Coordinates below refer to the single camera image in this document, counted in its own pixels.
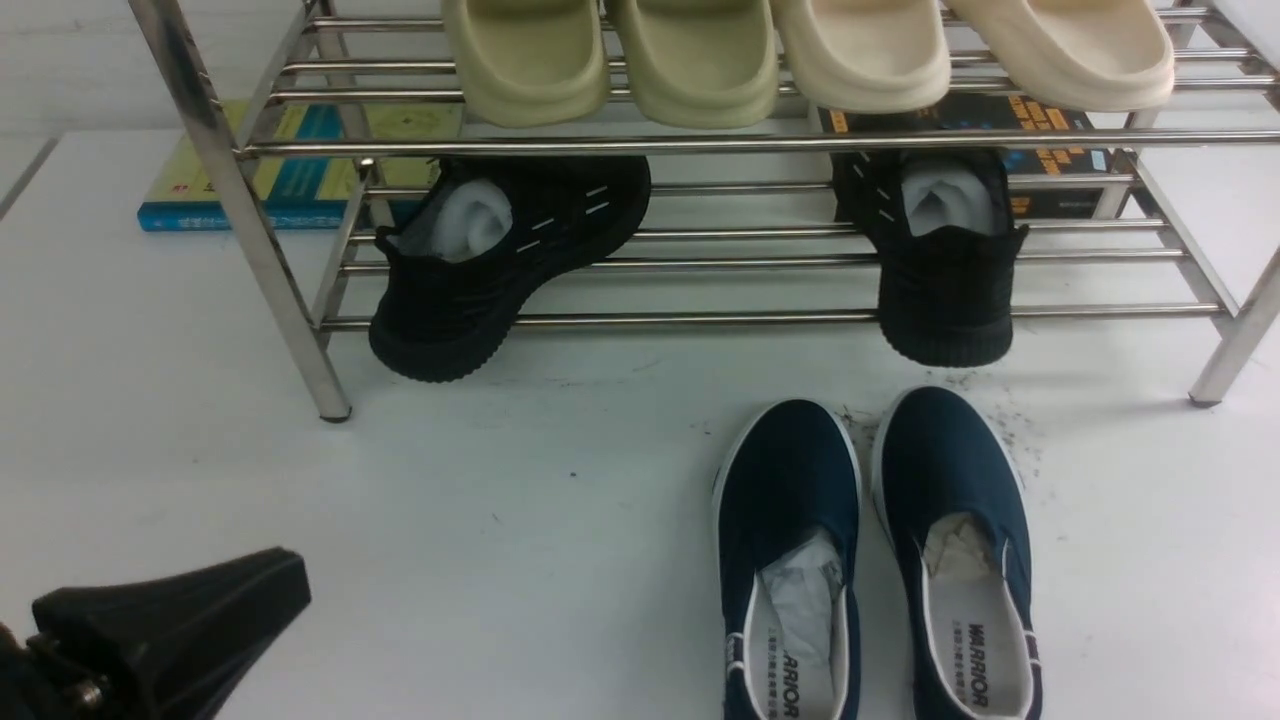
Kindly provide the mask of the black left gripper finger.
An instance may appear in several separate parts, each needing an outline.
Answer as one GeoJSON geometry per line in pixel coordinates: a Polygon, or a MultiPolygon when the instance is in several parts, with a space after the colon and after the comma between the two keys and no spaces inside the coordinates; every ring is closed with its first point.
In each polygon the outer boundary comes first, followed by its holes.
{"type": "Polygon", "coordinates": [[[108,680],[101,719],[214,719],[311,602],[282,547],[150,582],[64,587],[31,605],[36,635],[108,680]]]}

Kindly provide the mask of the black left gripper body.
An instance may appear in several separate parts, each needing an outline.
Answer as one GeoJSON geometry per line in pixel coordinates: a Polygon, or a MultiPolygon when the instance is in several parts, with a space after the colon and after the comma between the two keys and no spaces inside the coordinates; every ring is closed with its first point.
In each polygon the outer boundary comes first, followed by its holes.
{"type": "Polygon", "coordinates": [[[36,635],[23,644],[1,626],[1,717],[101,719],[109,691],[108,680],[65,657],[58,641],[36,635]]]}

